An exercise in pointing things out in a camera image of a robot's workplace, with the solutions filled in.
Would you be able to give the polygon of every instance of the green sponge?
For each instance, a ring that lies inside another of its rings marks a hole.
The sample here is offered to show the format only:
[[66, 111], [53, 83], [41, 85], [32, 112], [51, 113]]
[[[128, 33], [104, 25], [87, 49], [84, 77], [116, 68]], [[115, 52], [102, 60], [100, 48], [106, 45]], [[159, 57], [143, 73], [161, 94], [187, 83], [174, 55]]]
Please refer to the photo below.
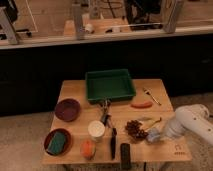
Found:
[[56, 131], [53, 138], [50, 140], [47, 152], [49, 152], [52, 155], [60, 154], [63, 150], [65, 142], [66, 136], [63, 133]]

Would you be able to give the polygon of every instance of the paper cup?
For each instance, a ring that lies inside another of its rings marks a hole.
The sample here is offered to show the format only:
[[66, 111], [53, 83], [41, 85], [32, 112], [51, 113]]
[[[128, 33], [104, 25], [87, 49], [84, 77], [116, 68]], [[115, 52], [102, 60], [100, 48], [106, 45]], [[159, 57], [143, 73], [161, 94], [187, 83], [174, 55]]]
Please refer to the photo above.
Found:
[[90, 33], [90, 34], [94, 33], [94, 27], [93, 27], [93, 25], [90, 24], [90, 23], [86, 24], [85, 31], [86, 31], [86, 33]]
[[120, 33], [121, 32], [120, 26], [113, 26], [112, 27], [112, 32], [113, 33]]
[[105, 126], [101, 121], [92, 121], [88, 126], [88, 132], [93, 141], [99, 142], [105, 133]]

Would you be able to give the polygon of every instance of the red bowl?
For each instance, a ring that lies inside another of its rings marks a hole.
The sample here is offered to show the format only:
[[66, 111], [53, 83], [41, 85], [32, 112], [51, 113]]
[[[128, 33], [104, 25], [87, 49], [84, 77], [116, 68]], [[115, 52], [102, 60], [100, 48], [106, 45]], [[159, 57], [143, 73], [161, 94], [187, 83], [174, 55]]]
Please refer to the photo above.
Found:
[[73, 143], [72, 136], [71, 136], [71, 134], [70, 134], [66, 129], [58, 128], [58, 129], [55, 129], [55, 130], [51, 131], [51, 132], [46, 136], [45, 141], [44, 141], [44, 149], [45, 149], [45, 151], [46, 151], [48, 154], [50, 154], [50, 155], [53, 155], [53, 154], [49, 153], [49, 152], [47, 151], [47, 149], [48, 149], [49, 143], [50, 143], [51, 139], [53, 138], [54, 134], [56, 133], [56, 131], [61, 132], [61, 133], [64, 134], [65, 137], [66, 137], [66, 142], [65, 142], [65, 144], [64, 144], [64, 146], [63, 146], [63, 150], [61, 151], [60, 154], [57, 154], [57, 155], [65, 154], [65, 152], [67, 152], [68, 149], [71, 148], [72, 143]]
[[55, 106], [55, 115], [63, 121], [73, 121], [79, 116], [80, 108], [77, 100], [64, 99]]

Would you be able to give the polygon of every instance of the carrot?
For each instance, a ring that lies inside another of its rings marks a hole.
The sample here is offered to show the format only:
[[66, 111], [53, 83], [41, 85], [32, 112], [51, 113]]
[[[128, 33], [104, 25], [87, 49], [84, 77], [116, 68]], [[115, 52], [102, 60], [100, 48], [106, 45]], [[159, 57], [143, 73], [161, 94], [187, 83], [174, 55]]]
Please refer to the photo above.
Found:
[[148, 102], [145, 102], [145, 103], [140, 103], [140, 104], [134, 104], [132, 103], [131, 104], [131, 107], [134, 107], [134, 108], [148, 108], [148, 107], [151, 107], [153, 105], [153, 103], [151, 101], [148, 101]]
[[85, 140], [81, 144], [81, 154], [87, 159], [91, 159], [95, 153], [95, 144], [91, 140]]

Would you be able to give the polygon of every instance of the green plastic bin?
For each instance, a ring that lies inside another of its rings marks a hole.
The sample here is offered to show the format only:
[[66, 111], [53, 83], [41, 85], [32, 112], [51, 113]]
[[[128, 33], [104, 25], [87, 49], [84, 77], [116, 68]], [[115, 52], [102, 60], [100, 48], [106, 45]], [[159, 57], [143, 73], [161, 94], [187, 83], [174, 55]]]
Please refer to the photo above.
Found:
[[86, 73], [86, 97], [91, 104], [101, 100], [130, 100], [136, 95], [127, 69], [93, 71]]

